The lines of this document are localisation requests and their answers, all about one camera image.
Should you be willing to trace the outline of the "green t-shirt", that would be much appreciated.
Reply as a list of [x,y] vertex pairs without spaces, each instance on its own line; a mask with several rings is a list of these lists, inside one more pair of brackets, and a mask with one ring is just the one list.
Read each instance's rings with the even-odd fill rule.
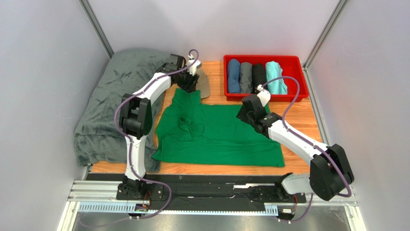
[[240,105],[201,103],[199,91],[176,89],[156,128],[153,159],[167,163],[284,167],[278,142],[236,118]]

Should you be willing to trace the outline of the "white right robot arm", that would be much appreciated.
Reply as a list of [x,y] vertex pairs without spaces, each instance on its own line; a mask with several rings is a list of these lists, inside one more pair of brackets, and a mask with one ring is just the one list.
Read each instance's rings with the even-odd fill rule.
[[251,125],[255,132],[283,144],[309,166],[308,173],[288,173],[275,182],[280,198],[297,193],[313,193],[324,201],[335,196],[351,197],[354,175],[343,147],[315,141],[292,127],[283,116],[267,113],[259,95],[248,95],[242,103],[238,119]]

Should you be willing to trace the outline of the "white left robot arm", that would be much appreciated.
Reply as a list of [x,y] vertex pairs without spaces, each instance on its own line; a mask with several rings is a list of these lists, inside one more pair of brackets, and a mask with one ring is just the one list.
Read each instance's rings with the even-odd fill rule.
[[145,167],[145,145],[154,126],[153,103],[172,85],[190,93],[196,90],[202,63],[199,56],[172,54],[153,77],[133,94],[124,94],[115,111],[116,129],[126,138],[127,168],[117,189],[118,200],[141,200],[148,195]]

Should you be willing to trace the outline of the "tan baseball cap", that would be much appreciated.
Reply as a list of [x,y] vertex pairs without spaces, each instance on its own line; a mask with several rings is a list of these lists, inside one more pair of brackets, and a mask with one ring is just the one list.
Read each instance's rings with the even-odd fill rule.
[[200,91],[201,99],[208,98],[210,96],[209,78],[202,68],[197,69],[196,73],[199,75],[196,90]]

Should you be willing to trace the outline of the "blue rolled t-shirt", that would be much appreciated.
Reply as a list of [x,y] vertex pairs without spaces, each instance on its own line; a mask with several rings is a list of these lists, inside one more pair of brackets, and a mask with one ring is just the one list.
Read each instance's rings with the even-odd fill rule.
[[239,76],[240,76],[240,63],[236,59],[231,59],[228,62],[227,66],[227,91],[228,93],[240,93],[240,83],[239,83]]

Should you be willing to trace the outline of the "grey rolled t-shirt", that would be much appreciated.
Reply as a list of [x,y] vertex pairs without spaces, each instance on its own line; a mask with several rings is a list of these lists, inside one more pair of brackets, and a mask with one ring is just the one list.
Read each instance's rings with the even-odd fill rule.
[[239,85],[241,94],[252,93],[252,64],[249,62],[240,64]]

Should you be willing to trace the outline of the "black rolled t-shirt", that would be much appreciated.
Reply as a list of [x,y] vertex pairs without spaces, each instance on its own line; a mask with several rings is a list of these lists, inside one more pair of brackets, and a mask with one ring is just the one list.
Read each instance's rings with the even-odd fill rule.
[[263,64],[255,64],[252,66],[252,93],[256,93],[257,87],[267,82],[266,70]]

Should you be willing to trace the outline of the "turquoise rolled t-shirt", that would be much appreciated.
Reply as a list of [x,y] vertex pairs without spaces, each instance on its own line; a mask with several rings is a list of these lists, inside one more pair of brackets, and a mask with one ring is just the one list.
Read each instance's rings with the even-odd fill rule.
[[[276,79],[282,76],[283,69],[279,63],[275,61],[267,62],[265,64],[267,81]],[[270,94],[273,95],[286,95],[288,88],[283,79],[278,79],[267,84]]]

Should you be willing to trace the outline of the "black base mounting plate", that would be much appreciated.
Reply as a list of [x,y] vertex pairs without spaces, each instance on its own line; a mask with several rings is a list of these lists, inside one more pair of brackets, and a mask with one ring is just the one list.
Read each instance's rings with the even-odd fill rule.
[[308,201],[300,193],[280,198],[275,186],[279,176],[148,174],[146,179],[143,199],[151,210],[166,205],[167,211],[262,212],[267,203],[292,208]]

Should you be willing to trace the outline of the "grey plush pillow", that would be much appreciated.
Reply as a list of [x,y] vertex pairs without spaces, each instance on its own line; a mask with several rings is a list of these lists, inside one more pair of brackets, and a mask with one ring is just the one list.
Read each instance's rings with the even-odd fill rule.
[[130,48],[112,56],[74,131],[79,166],[127,162],[127,139],[115,127],[115,111],[124,94],[140,90],[169,58],[169,52],[150,48]]

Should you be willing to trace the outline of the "aluminium frame rail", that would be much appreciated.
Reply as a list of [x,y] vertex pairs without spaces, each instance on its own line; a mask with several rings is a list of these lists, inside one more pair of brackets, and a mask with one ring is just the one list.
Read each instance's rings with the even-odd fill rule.
[[60,231],[364,231],[355,197],[324,201],[298,193],[274,197],[274,176],[149,175],[132,199],[119,190],[120,174],[74,181]]

